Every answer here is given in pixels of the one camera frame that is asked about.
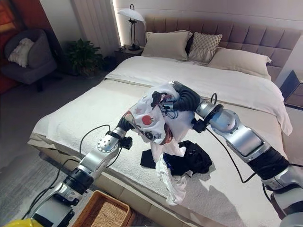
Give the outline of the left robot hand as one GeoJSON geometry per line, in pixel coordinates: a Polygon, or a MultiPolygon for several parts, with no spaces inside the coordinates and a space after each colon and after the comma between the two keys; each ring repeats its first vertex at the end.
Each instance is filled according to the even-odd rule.
{"type": "Polygon", "coordinates": [[[125,131],[125,132],[128,132],[129,130],[133,130],[133,129],[134,129],[134,126],[132,126],[132,125],[130,124],[130,122],[128,122],[128,121],[125,119],[124,116],[120,119],[120,121],[119,121],[117,127],[120,128],[120,129],[122,129],[122,130],[125,131]]]}

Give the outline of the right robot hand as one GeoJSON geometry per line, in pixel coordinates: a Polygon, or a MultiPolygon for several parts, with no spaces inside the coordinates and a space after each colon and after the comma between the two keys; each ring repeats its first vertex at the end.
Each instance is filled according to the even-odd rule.
{"type": "Polygon", "coordinates": [[[199,94],[178,81],[171,81],[170,84],[179,94],[179,98],[176,101],[161,102],[161,106],[167,111],[195,112],[201,100],[199,94]]]}

